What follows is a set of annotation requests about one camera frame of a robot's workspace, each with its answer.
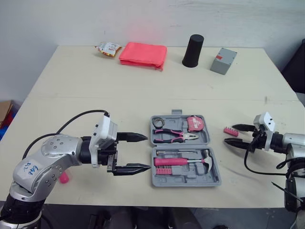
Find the black cup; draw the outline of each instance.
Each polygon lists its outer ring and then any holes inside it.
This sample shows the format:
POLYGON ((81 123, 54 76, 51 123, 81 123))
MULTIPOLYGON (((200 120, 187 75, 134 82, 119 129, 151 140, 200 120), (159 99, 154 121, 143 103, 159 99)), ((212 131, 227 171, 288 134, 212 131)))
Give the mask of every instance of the black cup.
POLYGON ((198 65, 199 55, 202 48, 204 37, 199 34, 194 34, 190 37, 182 64, 185 67, 193 68, 198 65))

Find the snack bag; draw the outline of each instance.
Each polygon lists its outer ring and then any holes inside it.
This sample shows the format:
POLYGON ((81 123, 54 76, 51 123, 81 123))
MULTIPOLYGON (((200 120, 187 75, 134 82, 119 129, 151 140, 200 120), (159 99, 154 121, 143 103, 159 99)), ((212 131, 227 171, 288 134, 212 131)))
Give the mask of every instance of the snack bag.
POLYGON ((119 44, 111 42, 102 42, 99 46, 96 46, 96 49, 107 56, 114 57, 121 47, 122 46, 120 46, 119 44))

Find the pink towel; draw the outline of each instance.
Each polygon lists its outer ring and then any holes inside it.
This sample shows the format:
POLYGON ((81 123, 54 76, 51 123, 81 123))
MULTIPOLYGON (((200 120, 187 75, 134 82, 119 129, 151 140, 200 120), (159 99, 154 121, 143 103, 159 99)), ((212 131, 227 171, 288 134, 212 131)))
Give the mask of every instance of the pink towel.
POLYGON ((163 70, 167 48, 162 45, 129 42, 119 59, 121 64, 153 66, 163 70))

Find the tool kit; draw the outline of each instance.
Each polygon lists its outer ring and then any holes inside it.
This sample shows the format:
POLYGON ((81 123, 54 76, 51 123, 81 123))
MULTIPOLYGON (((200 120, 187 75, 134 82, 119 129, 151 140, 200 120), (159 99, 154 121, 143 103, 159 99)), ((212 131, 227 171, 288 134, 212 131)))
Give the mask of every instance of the tool kit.
POLYGON ((215 154, 202 115, 153 116, 150 121, 152 183, 156 187, 208 187, 221 185, 215 154))

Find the gray tool case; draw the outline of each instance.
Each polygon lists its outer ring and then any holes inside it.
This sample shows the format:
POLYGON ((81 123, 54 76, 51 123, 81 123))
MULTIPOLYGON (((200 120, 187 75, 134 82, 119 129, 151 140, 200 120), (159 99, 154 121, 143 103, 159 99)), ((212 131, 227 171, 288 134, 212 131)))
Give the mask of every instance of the gray tool case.
POLYGON ((221 185, 221 178, 216 162, 215 154, 207 144, 210 142, 209 133, 206 127, 204 117, 202 115, 196 115, 202 118, 204 122, 204 128, 200 132, 192 132, 199 136, 194 140, 185 140, 183 143, 154 143, 155 139, 168 140, 173 139, 175 136, 169 134, 154 134, 153 130, 156 129, 153 125, 155 118, 162 118, 164 120, 164 126, 162 129, 180 130, 184 133, 187 132, 188 124, 187 118, 193 115, 182 115, 182 110, 172 110, 172 115, 153 116, 150 120, 151 127, 151 143, 156 145, 152 149, 152 183, 156 187, 210 187, 221 185), (183 166, 165 166, 162 168, 171 168, 171 175, 157 175, 156 166, 154 165, 154 158, 187 158, 188 160, 201 160, 203 158, 202 151, 209 149, 210 156, 213 159, 213 166, 208 171, 208 167, 201 163, 188 163, 183 166), (169 154, 159 154, 158 151, 165 151, 169 154), (171 152, 194 152, 194 153, 173 153, 171 152))

